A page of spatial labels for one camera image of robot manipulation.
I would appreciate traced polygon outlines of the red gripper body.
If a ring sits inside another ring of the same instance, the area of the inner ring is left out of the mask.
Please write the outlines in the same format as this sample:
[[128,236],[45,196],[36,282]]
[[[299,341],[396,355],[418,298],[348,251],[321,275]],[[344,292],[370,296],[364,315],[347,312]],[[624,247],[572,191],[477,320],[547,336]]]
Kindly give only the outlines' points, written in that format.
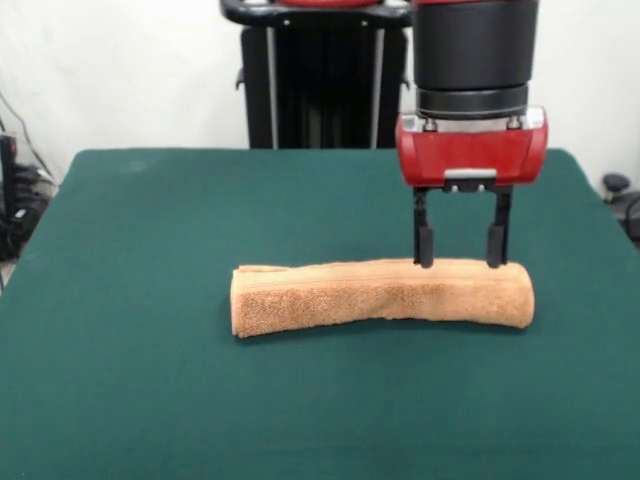
[[411,187],[445,188],[463,181],[530,184],[544,163],[548,121],[541,107],[485,120],[403,113],[395,141],[403,178]]

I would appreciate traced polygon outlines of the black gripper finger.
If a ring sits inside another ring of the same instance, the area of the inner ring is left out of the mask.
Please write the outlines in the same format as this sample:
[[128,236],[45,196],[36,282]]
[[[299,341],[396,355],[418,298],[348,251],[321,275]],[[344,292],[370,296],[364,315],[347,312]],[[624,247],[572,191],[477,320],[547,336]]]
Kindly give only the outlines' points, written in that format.
[[508,263],[512,188],[496,188],[494,193],[496,195],[496,205],[494,220],[488,229],[487,264],[490,268],[499,268]]
[[426,188],[413,189],[414,263],[422,268],[433,265],[433,230],[427,219]]

